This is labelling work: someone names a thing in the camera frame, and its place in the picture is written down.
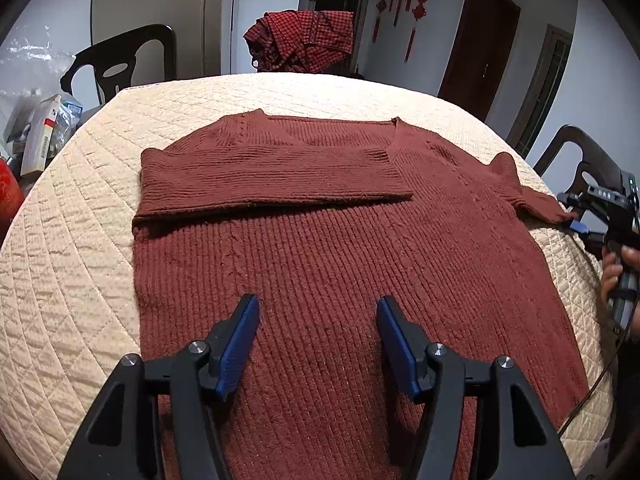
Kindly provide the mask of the person right hand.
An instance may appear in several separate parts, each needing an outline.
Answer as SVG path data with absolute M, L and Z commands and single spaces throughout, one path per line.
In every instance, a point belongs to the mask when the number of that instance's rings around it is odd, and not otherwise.
M 637 272 L 640 271 L 640 252 L 637 249 L 627 246 L 622 247 L 622 260 Z M 616 253 L 610 252 L 608 248 L 602 248 L 602 278 L 601 292 L 602 301 L 608 302 L 608 294 L 612 292 L 618 283 L 618 279 L 623 273 L 623 266 L 616 262 Z

